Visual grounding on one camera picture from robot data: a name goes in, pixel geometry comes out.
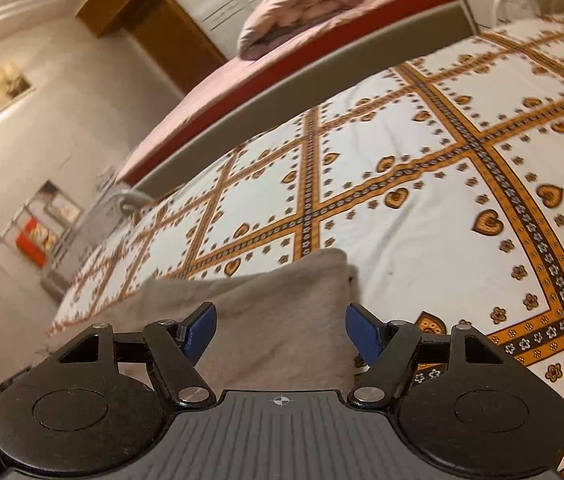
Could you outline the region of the grey-brown fleece pants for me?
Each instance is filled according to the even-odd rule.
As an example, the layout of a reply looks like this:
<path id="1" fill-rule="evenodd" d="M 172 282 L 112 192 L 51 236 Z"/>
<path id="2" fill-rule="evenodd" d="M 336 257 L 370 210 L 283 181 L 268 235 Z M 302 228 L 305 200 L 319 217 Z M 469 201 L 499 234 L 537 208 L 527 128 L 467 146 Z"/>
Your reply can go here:
<path id="1" fill-rule="evenodd" d="M 131 297 L 94 315 L 117 333 L 152 322 L 181 321 L 203 302 L 218 312 L 216 335 L 196 368 L 215 392 L 349 390 L 355 349 L 345 311 L 357 294 L 346 254 L 320 249 L 280 269 L 242 278 L 151 278 Z"/>

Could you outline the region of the red box on cabinet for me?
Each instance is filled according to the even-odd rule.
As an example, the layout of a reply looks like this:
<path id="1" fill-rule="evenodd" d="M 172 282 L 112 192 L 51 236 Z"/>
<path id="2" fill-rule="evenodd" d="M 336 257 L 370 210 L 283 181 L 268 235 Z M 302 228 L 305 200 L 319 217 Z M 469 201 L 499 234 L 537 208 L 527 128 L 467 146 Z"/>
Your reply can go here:
<path id="1" fill-rule="evenodd" d="M 42 269 L 58 242 L 58 234 L 45 226 L 36 217 L 30 218 L 17 235 L 17 249 L 38 268 Z"/>

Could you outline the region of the small framed photo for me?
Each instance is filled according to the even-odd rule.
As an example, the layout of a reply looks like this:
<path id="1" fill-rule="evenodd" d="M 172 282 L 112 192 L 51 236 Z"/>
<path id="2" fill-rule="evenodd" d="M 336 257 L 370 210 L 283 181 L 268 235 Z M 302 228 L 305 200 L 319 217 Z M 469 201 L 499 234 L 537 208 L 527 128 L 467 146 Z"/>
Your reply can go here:
<path id="1" fill-rule="evenodd" d="M 74 226 L 84 210 L 57 185 L 47 180 L 39 188 L 37 196 L 44 203 L 44 211 L 62 226 Z"/>

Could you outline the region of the orange heart patterned bedsheet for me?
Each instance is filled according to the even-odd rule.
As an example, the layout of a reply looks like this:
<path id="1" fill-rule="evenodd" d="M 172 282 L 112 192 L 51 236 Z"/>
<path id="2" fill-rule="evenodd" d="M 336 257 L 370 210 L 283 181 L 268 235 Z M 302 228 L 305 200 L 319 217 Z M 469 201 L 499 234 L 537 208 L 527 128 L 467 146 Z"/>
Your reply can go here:
<path id="1" fill-rule="evenodd" d="M 152 193 L 54 333 L 151 278 L 245 278 L 332 247 L 378 318 L 472 325 L 564 397 L 564 14 L 383 70 Z"/>

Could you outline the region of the large bed with pink sheet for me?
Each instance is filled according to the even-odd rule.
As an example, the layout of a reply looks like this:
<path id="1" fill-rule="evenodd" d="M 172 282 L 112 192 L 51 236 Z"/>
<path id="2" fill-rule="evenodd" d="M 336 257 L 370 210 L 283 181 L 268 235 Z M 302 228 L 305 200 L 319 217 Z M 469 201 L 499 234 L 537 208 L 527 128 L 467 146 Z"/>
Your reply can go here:
<path id="1" fill-rule="evenodd" d="M 119 182 L 153 197 L 383 68 L 472 35 L 458 0 L 362 0 L 257 61 L 232 58 L 137 146 Z"/>

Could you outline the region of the folded pink quilt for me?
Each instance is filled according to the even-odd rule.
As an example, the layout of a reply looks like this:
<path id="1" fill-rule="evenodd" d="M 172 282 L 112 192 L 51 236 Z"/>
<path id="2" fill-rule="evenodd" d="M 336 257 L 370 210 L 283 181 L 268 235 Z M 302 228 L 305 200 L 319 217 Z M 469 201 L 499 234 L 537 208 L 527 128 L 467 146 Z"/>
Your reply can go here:
<path id="1" fill-rule="evenodd" d="M 261 0 L 245 21 L 236 56 L 256 61 L 301 32 L 354 8 L 360 0 Z"/>

